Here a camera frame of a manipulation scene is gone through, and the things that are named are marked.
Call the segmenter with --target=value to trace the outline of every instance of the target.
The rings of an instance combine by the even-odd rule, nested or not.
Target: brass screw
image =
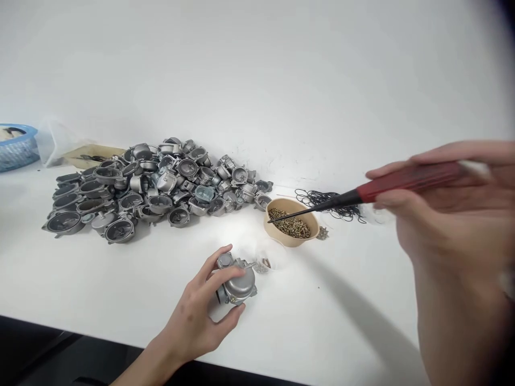
[[[276,219],[289,214],[286,211],[272,208],[268,211],[270,219]],[[288,236],[295,237],[296,239],[308,239],[311,236],[311,231],[307,224],[297,217],[276,221],[273,223],[277,229]]]

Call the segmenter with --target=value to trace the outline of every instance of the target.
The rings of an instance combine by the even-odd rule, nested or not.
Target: pile of carburetors
[[[58,177],[53,210],[42,229],[58,238],[91,224],[112,244],[132,239],[139,220],[150,225],[167,216],[170,226],[183,228],[191,215],[221,216],[244,203],[264,212],[273,183],[255,179],[255,170],[228,155],[213,165],[191,139],[141,143],[98,167]]]

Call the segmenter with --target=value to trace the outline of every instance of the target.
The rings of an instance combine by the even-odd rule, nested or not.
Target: beige bowl
[[[298,247],[304,241],[314,239],[318,236],[318,233],[320,232],[320,225],[318,225],[318,221],[313,213],[301,214],[299,216],[299,218],[309,227],[311,231],[311,237],[309,239],[296,239],[295,237],[291,237],[282,233],[279,229],[276,228],[274,224],[268,223],[268,221],[270,221],[268,211],[272,208],[277,208],[288,213],[295,213],[305,210],[307,207],[298,201],[290,200],[287,198],[276,198],[275,200],[272,200],[270,204],[268,204],[264,216],[264,230],[267,231],[268,235],[272,239],[279,241],[285,247]]]

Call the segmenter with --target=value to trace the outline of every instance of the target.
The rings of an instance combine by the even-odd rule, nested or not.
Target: plastic basket
[[[32,126],[0,123],[3,127],[21,129],[26,134],[0,142],[0,173],[18,169],[39,160],[38,145],[34,136],[38,132]]]

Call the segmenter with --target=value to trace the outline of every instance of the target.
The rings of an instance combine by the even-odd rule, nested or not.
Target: silver carburetor
[[[230,252],[220,255],[217,260],[218,268],[224,269],[236,265],[245,270],[245,275],[229,279],[216,291],[220,304],[233,304],[239,306],[247,298],[257,295],[256,276],[252,267],[256,263],[248,264],[245,260],[234,259]]]

